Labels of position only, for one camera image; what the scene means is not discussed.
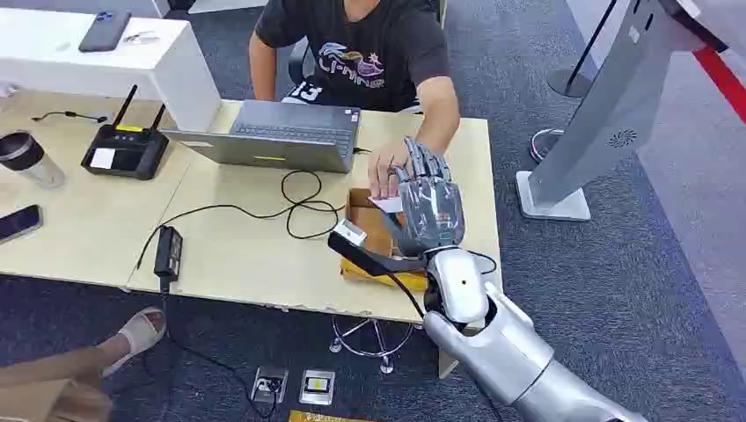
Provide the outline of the person's left hand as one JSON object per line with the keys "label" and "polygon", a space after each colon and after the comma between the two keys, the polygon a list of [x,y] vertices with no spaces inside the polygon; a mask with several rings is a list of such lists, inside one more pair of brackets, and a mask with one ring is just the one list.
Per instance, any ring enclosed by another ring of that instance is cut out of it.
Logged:
{"label": "person's left hand", "polygon": [[369,155],[368,179],[370,195],[374,198],[391,198],[399,195],[399,177],[394,167],[412,172],[410,153],[404,141],[388,142]]}

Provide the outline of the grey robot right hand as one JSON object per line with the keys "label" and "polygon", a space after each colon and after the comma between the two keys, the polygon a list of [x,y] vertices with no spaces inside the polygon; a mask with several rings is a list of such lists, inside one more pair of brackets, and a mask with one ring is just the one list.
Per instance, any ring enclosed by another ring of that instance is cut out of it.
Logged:
{"label": "grey robot right hand", "polygon": [[442,155],[407,136],[412,172],[394,167],[399,177],[394,198],[374,199],[383,213],[384,224],[404,257],[455,247],[465,233],[464,210],[459,187],[452,181],[450,167]]}

